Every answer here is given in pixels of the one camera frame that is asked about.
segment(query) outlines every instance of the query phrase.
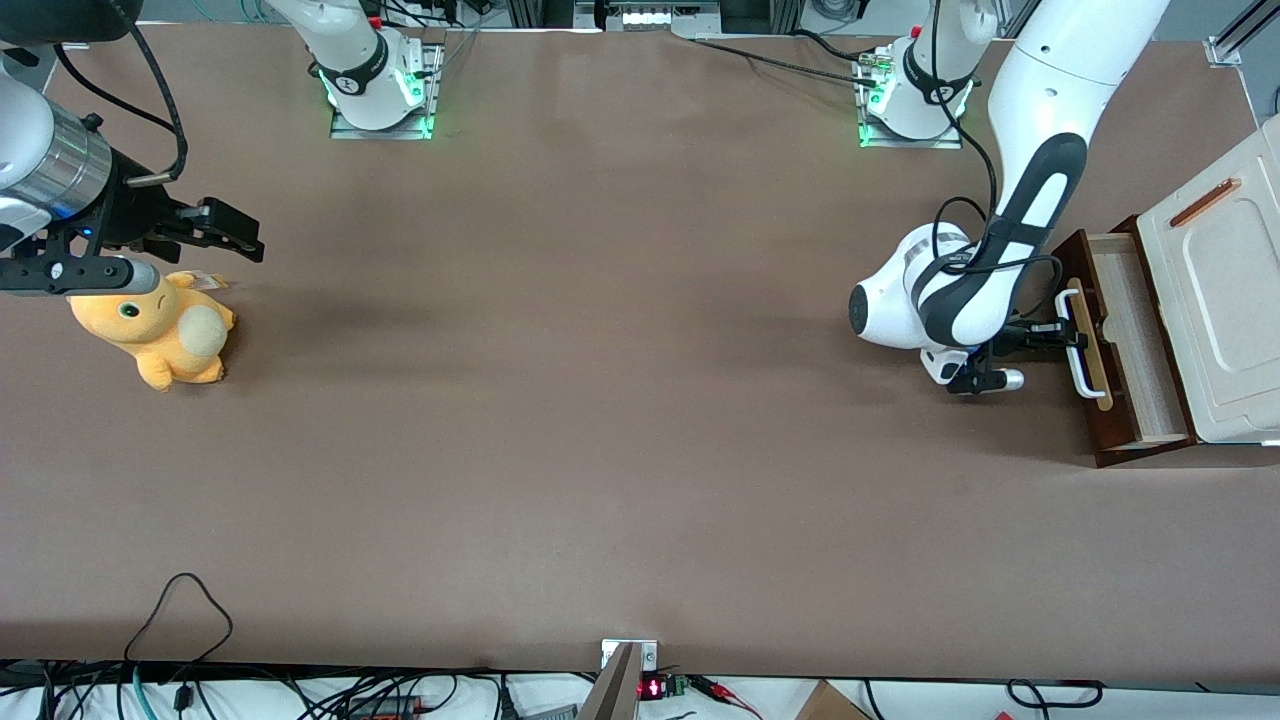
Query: blue cable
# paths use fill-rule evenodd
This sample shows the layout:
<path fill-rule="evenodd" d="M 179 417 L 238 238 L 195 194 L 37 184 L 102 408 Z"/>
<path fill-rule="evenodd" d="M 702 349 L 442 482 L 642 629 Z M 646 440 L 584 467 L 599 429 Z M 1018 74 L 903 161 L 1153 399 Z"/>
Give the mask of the blue cable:
<path fill-rule="evenodd" d="M 147 720 L 159 720 L 155 710 L 151 710 L 151 703 L 147 702 L 147 696 L 142 692 L 142 678 L 138 675 L 137 665 L 133 666 L 133 694 L 138 696 L 138 705 L 142 706 L 142 714 L 147 716 Z"/>
<path fill-rule="evenodd" d="M 200 3 L 198 3 L 197 0 L 191 0 L 191 4 L 196 6 L 196 10 L 197 10 L 197 12 L 200 12 L 200 14 L 201 14 L 201 15 L 205 15 L 205 19 L 206 19 L 206 20 L 209 20 L 209 22 L 211 22 L 211 23 L 212 23 L 212 22 L 216 22 L 216 20 L 214 19 L 214 17 L 209 14 L 209 12 L 207 12 L 207 10 L 205 10 L 204 8 L 201 8 L 201 6 L 200 6 Z"/>

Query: red wire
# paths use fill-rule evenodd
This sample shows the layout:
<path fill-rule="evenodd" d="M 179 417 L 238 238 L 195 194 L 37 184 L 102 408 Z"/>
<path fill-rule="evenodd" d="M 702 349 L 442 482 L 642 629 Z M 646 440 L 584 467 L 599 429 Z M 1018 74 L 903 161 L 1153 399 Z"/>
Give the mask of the red wire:
<path fill-rule="evenodd" d="M 728 702 L 733 707 L 737 707 L 740 710 L 745 710 L 745 711 L 750 712 L 751 715 L 755 715 L 755 720 L 764 720 L 764 717 L 760 716 L 760 714 L 756 712 L 754 707 L 751 707 L 750 705 L 748 705 L 746 701 L 744 701 L 742 698 L 737 697 L 737 694 L 735 694 L 733 691 L 726 688 L 724 685 L 722 685 L 719 683 L 716 683 L 714 685 L 712 685 L 712 693 L 714 693 L 717 697 L 721 697 L 722 700 L 724 700 L 726 702 Z"/>

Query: table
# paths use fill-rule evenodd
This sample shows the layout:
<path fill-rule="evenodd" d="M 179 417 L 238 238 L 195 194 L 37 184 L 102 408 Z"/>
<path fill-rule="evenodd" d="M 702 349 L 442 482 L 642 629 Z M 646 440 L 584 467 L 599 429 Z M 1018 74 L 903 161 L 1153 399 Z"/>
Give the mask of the table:
<path fill-rule="evenodd" d="M 168 396 L 61 300 L 0 299 L 0 655 L 118 657 L 193 570 L 221 660 L 588 669 L 630 635 L 687 671 L 1274 679 L 1274 470 L 1097 471 L 1059 357 L 965 400 L 850 332 L 854 283 L 982 196 L 972 151 L 861 150 L 847 86 L 662 33 L 481 35 L 435 140 L 334 142 L 288 28 L 146 33 L 172 192 L 261 219 L 266 263 L 186 250 L 242 324 L 224 384 Z M 128 42 L 81 65 L 161 111 Z M 1252 128 L 1234 70 L 1151 46 L 1059 236 Z M 186 587 L 138 652 L 218 623 Z"/>

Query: stuffed animal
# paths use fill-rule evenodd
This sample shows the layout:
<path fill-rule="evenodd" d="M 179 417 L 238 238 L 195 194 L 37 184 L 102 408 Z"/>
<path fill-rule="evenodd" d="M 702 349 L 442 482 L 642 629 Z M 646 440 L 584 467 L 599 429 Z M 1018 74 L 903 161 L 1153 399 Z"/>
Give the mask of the stuffed animal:
<path fill-rule="evenodd" d="M 76 295 L 67 299 L 84 329 L 133 355 L 138 374 L 160 392 L 173 380 L 223 379 L 218 356 L 236 314 L 198 290 L 196 273 L 170 273 L 146 295 Z"/>

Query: drawer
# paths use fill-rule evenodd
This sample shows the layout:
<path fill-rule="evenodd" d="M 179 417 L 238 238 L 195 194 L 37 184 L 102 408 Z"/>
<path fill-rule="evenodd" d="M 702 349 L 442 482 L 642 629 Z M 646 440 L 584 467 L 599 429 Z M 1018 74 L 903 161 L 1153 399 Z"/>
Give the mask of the drawer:
<path fill-rule="evenodd" d="M 1053 254 L 1083 348 L 1089 384 L 1082 398 L 1100 468 L 1198 443 L 1181 378 L 1160 322 L 1151 272 L 1133 218 L 1105 234 L 1076 232 Z"/>

